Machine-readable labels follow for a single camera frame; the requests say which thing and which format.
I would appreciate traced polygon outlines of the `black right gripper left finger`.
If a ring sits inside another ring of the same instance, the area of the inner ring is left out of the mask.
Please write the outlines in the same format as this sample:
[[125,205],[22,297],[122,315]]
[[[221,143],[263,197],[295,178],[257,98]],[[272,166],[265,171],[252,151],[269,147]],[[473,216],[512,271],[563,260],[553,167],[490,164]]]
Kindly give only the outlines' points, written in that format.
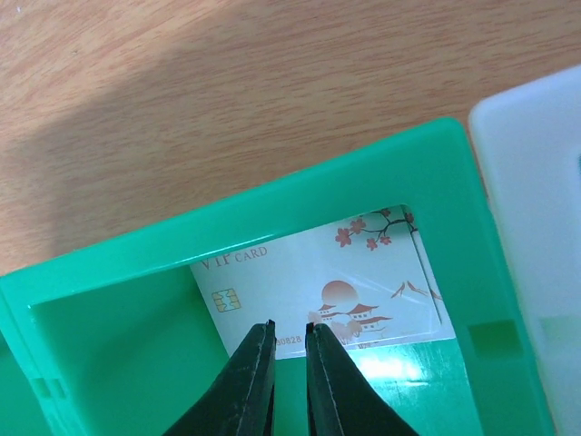
[[253,325],[203,396],[167,435],[272,435],[275,322]]

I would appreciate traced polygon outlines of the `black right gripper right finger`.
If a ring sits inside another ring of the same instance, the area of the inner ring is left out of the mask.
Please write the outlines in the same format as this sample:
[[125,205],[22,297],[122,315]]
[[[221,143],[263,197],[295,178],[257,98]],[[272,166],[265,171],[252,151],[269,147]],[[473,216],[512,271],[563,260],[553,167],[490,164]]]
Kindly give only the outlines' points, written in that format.
[[359,371],[324,323],[306,325],[310,435],[415,435]]

